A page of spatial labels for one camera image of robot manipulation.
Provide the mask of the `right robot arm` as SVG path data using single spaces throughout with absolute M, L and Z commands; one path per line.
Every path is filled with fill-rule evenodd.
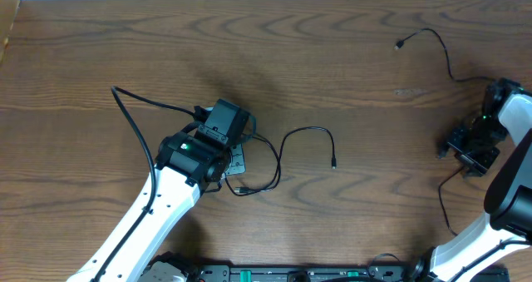
M 482 113 L 443 148 L 454 148 L 468 169 L 485 173 L 496 144 L 515 149 L 485 193 L 483 213 L 452 240 L 429 249 L 410 281 L 470 281 L 496 261 L 531 246 L 531 94 L 501 78 L 486 88 Z

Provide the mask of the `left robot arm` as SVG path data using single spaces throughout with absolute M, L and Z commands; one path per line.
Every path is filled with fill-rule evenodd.
M 136 281 L 177 222 L 199 198 L 218 185 L 232 161 L 231 151 L 249 139 L 248 111 L 219 99 L 167 136 L 140 194 L 102 247 L 72 281 Z

